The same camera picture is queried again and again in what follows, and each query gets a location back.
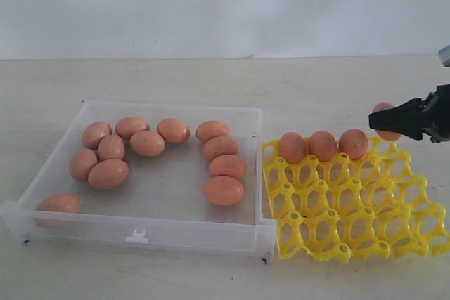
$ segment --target white wall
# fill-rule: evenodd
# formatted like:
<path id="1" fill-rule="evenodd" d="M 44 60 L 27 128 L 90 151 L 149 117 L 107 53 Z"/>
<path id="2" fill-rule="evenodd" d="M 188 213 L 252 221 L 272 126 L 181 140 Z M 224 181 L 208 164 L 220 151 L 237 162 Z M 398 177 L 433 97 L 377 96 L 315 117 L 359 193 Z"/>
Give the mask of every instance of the white wall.
<path id="1" fill-rule="evenodd" d="M 436 53 L 450 0 L 0 0 L 0 58 Z"/>

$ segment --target white table surface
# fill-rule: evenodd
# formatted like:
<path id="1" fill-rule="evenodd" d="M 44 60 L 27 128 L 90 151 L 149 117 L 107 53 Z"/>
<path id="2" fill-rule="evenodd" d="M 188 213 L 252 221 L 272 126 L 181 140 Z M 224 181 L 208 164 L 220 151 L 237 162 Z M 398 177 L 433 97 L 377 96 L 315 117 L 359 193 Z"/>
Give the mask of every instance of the white table surface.
<path id="1" fill-rule="evenodd" d="M 0 62 L 0 202 L 26 190 L 84 100 L 260 107 L 264 140 L 339 136 L 388 100 L 450 82 L 435 56 L 208 61 Z M 402 139 L 429 196 L 450 207 L 450 144 Z M 18 244 L 0 221 L 0 299 L 448 299 L 450 253 L 317 263 Z"/>

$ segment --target yellow plastic egg crate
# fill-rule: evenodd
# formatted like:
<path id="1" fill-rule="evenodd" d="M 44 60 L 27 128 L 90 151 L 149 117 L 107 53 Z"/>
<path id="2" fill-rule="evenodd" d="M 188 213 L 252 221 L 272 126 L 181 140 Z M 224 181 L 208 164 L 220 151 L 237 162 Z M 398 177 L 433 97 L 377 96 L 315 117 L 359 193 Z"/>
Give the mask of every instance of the yellow plastic egg crate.
<path id="1" fill-rule="evenodd" d="M 381 138 L 369 141 L 369 153 L 356 161 L 341 153 L 329 162 L 307 155 L 299 164 L 278 156 L 278 140 L 263 145 L 282 259 L 301 249 L 317 261 L 343 263 L 352 256 L 435 256 L 450 249 L 446 210 L 428 198 L 427 178 L 412 172 L 411 153 Z"/>

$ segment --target egg tray cell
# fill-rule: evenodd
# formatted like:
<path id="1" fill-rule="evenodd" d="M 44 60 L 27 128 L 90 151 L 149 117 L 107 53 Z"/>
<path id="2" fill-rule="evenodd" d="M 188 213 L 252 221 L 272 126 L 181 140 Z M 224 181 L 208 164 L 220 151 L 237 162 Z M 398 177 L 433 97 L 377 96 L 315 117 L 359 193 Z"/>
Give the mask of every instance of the egg tray cell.
<path id="1" fill-rule="evenodd" d="M 369 153 L 358 160 L 340 153 L 329 162 L 307 155 L 289 164 L 278 142 L 263 145 L 263 169 L 282 259 L 301 249 L 317 261 L 343 263 L 450 249 L 445 207 L 428 198 L 427 178 L 412 172 L 411 153 L 396 143 L 369 138 Z"/>

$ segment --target brown egg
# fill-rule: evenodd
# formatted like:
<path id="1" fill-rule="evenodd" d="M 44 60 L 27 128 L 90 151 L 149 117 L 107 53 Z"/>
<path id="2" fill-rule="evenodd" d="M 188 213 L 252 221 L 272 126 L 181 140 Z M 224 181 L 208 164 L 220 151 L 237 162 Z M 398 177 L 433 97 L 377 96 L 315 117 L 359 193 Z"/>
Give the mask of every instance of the brown egg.
<path id="1" fill-rule="evenodd" d="M 214 137 L 230 136 L 230 129 L 221 121 L 206 121 L 197 128 L 195 134 L 200 142 L 206 143 Z"/>
<path id="2" fill-rule="evenodd" d="M 131 148 L 142 156 L 158 156 L 166 148 L 164 139 L 156 132 L 143 130 L 129 140 Z"/>
<path id="3" fill-rule="evenodd" d="M 120 159 L 107 159 L 98 163 L 89 173 L 88 182 L 96 190 L 109 190 L 125 181 L 128 164 Z"/>
<path id="4" fill-rule="evenodd" d="M 111 126 L 104 121 L 97 121 L 89 125 L 83 133 L 83 144 L 86 148 L 95 150 L 101 139 L 111 134 Z"/>
<path id="5" fill-rule="evenodd" d="M 188 125 L 180 119 L 164 119 L 157 126 L 157 132 L 169 143 L 184 143 L 191 136 Z"/>
<path id="6" fill-rule="evenodd" d="M 98 158 L 100 161 L 106 159 L 124 159 L 125 156 L 125 144 L 124 141 L 117 135 L 106 136 L 100 141 L 98 145 Z"/>
<path id="7" fill-rule="evenodd" d="M 368 138 L 360 129 L 349 129 L 339 139 L 339 151 L 350 159 L 360 159 L 368 152 Z"/>
<path id="8" fill-rule="evenodd" d="M 309 139 L 309 152 L 319 161 L 327 162 L 338 153 L 338 143 L 333 135 L 325 130 L 319 130 Z"/>
<path id="9" fill-rule="evenodd" d="M 91 149 L 81 149 L 77 151 L 69 164 L 70 175 L 76 181 L 87 181 L 89 172 L 98 163 L 96 153 Z"/>
<path id="10" fill-rule="evenodd" d="M 203 155 L 210 161 L 222 155 L 236 155 L 239 144 L 229 136 L 214 137 L 203 146 Z"/>
<path id="11" fill-rule="evenodd" d="M 229 176 L 215 176 L 203 187 L 206 199 L 214 205 L 229 207 L 244 197 L 244 187 L 240 181 Z"/>
<path id="12" fill-rule="evenodd" d="M 388 102 L 381 102 L 378 103 L 374 108 L 372 112 L 380 112 L 381 110 L 386 110 L 386 109 L 391 109 L 394 108 L 395 106 L 391 103 Z M 392 133 L 391 131 L 383 131 L 383 130 L 375 130 L 377 132 L 377 134 L 385 139 L 386 141 L 389 142 L 394 142 L 396 140 L 398 140 L 401 137 L 400 133 Z"/>
<path id="13" fill-rule="evenodd" d="M 208 167 L 211 176 L 230 176 L 241 179 L 247 173 L 247 163 L 236 155 L 222 155 L 214 158 Z"/>
<path id="14" fill-rule="evenodd" d="M 307 156 L 307 143 L 298 133 L 285 133 L 278 143 L 278 154 L 288 163 L 300 163 Z"/>
<path id="15" fill-rule="evenodd" d="M 47 197 L 40 202 L 35 210 L 36 211 L 49 211 L 49 212 L 67 212 L 71 214 L 78 214 L 81 210 L 81 202 L 77 195 L 73 193 L 59 193 Z M 34 219 L 34 222 L 42 226 L 43 228 L 54 228 L 68 221 L 58 219 Z"/>
<path id="16" fill-rule="evenodd" d="M 115 132 L 124 140 L 129 140 L 135 133 L 150 130 L 148 122 L 141 117 L 128 116 L 115 125 Z"/>

